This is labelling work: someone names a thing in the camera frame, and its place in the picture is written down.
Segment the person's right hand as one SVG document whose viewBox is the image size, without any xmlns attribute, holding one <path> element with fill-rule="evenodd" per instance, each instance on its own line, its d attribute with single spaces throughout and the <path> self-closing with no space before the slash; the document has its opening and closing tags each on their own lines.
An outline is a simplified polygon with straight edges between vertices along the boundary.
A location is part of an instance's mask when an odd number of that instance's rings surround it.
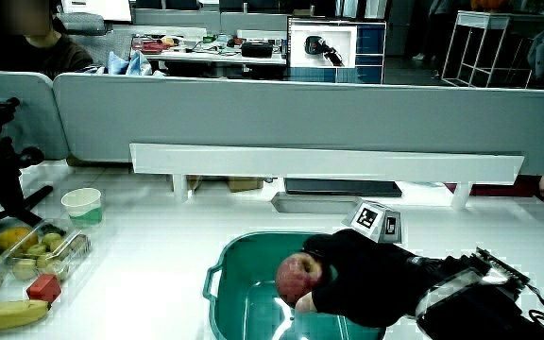
<svg viewBox="0 0 544 340">
<path fill-rule="evenodd" d="M 295 302 L 295 311 L 341 315 L 369 328 L 413 316 L 441 262 L 377 242 L 375 237 L 387 231 L 400 233 L 400 215 L 382 204 L 360 201 L 345 224 L 304 241 L 304 252 L 321 265 L 322 282 Z"/>
</svg>

